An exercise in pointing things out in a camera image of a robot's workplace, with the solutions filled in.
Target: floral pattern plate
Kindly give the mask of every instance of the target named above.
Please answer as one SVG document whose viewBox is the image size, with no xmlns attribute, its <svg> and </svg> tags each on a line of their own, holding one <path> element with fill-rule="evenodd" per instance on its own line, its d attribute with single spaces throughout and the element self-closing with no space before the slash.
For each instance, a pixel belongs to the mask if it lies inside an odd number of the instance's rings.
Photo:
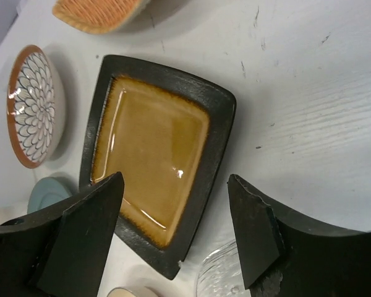
<svg viewBox="0 0 371 297">
<path fill-rule="evenodd" d="M 56 70 L 48 58 L 34 45 L 20 52 L 12 68 L 7 122 L 12 148 L 28 168 L 39 166 L 54 150 L 58 105 L 55 92 L 58 88 L 62 90 L 62 86 L 54 89 L 53 75 L 58 74 L 53 72 Z"/>
</svg>

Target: round plate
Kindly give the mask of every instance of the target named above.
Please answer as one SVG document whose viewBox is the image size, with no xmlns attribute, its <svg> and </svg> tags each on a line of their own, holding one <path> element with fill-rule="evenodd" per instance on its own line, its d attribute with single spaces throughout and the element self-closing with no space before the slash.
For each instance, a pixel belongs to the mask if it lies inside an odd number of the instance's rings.
<svg viewBox="0 0 371 297">
<path fill-rule="evenodd" d="M 26 46 L 11 70 L 7 94 L 7 123 L 12 148 L 27 168 L 49 157 L 55 118 L 54 86 L 48 58 Z"/>
<path fill-rule="evenodd" d="M 39 180 L 30 194 L 27 213 L 36 212 L 71 196 L 70 190 L 56 178 Z"/>
</svg>

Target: square plate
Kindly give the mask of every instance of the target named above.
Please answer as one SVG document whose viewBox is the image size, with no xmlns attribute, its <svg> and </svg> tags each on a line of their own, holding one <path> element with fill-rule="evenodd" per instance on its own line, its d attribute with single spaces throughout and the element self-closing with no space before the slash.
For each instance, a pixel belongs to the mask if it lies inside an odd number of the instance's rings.
<svg viewBox="0 0 371 297">
<path fill-rule="evenodd" d="M 207 114 L 209 125 L 195 178 L 170 242 L 160 247 L 140 228 L 119 215 L 116 234 L 160 274 L 173 279 L 186 258 L 209 198 L 231 132 L 236 99 L 222 87 L 192 74 L 124 56 L 105 56 L 91 106 L 80 170 L 80 187 L 92 184 L 93 162 L 102 119 L 113 82 L 125 77 L 182 98 Z"/>
</svg>

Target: light blue dish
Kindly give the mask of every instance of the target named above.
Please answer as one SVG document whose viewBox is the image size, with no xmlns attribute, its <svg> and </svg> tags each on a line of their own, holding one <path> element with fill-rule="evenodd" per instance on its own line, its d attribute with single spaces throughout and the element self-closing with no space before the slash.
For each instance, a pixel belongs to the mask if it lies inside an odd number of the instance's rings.
<svg viewBox="0 0 371 297">
<path fill-rule="evenodd" d="M 56 178 L 43 178 L 39 180 L 30 194 L 27 213 L 36 212 L 72 195 L 70 190 Z"/>
</svg>

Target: white painted wood surface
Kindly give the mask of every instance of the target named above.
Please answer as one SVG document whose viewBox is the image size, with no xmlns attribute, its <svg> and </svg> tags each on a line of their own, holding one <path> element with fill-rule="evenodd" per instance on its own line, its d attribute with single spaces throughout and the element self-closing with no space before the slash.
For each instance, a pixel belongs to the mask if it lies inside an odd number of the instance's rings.
<svg viewBox="0 0 371 297">
<path fill-rule="evenodd" d="M 33 172 L 18 162 L 12 150 L 7 128 L 6 92 L 0 90 L 0 223 L 22 213 L 20 205 L 27 204 L 34 185 Z"/>
<path fill-rule="evenodd" d="M 124 54 L 176 67 L 232 91 L 238 111 L 226 156 L 189 256 L 173 282 L 114 237 L 99 297 L 146 284 L 192 296 L 203 258 L 234 237 L 226 181 L 240 174 L 317 219 L 371 230 L 371 0 L 154 0 L 123 32 L 93 36 L 30 0 L 0 47 L 0 68 L 26 44 L 62 75 L 64 141 L 38 178 L 77 183 L 101 59 Z"/>
</svg>

